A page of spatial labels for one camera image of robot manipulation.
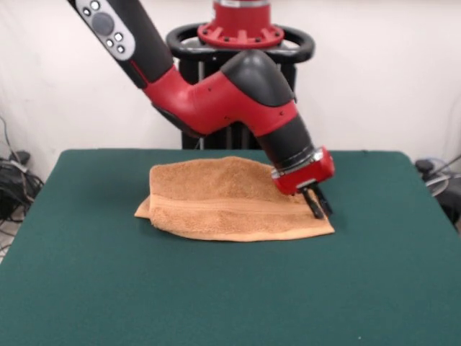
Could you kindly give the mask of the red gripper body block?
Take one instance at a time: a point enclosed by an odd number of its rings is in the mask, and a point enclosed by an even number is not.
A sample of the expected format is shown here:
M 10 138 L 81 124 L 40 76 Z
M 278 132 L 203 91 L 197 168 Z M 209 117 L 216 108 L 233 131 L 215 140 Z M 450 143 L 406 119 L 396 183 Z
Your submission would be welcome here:
M 271 176 L 277 189 L 284 195 L 294 195 L 313 183 L 332 178 L 335 166 L 325 146 L 316 148 L 306 160 L 288 169 L 272 169 Z

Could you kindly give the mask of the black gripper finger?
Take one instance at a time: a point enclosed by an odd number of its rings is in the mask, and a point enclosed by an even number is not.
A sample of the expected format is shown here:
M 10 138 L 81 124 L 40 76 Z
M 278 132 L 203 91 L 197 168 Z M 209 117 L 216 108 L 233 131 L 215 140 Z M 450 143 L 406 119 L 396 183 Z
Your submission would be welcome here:
M 333 211 L 331 209 L 329 202 L 327 201 L 327 198 L 325 197 L 325 195 L 323 194 L 319 186 L 314 187 L 314 193 L 316 194 L 318 198 L 318 202 L 320 203 L 320 206 L 322 207 L 323 212 L 327 216 L 330 216 L 333 213 Z
M 313 216 L 316 219 L 324 219 L 325 214 L 323 212 L 322 207 L 318 204 L 318 201 L 316 199 L 315 193 L 310 188 L 307 188 L 307 187 L 304 187 L 301 190 L 301 193 L 302 193 L 308 207 L 312 211 Z

